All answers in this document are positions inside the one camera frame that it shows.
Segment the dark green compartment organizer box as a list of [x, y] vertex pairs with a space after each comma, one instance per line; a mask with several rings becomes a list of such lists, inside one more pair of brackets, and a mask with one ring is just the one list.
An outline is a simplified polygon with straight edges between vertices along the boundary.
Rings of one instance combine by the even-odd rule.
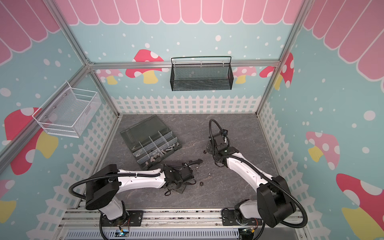
[[142, 170], [149, 170], [175, 151], [182, 143], [173, 131], [156, 115], [120, 132]]

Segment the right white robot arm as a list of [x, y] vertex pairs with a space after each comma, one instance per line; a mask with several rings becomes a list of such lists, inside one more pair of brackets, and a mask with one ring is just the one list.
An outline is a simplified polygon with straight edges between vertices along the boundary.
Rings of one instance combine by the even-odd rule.
[[241, 202], [237, 211], [241, 218], [261, 219], [267, 226], [278, 224], [300, 229], [308, 224], [308, 214], [301, 203], [291, 194], [282, 176], [266, 174], [230, 145], [226, 130], [213, 134], [209, 130], [207, 152], [213, 156], [215, 164], [226, 167], [242, 177], [256, 192], [255, 201]]

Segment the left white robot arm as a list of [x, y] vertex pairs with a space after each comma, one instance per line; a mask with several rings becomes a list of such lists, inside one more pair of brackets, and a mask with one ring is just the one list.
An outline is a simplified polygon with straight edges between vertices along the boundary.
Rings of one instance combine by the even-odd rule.
[[78, 181], [69, 187], [69, 193], [86, 201], [88, 211], [99, 211], [109, 221], [127, 220], [125, 203], [117, 194], [136, 189], [166, 189], [168, 196], [173, 191], [183, 193], [185, 187], [194, 185], [193, 170], [188, 165], [162, 165], [155, 170], [126, 171], [111, 164], [91, 177]]

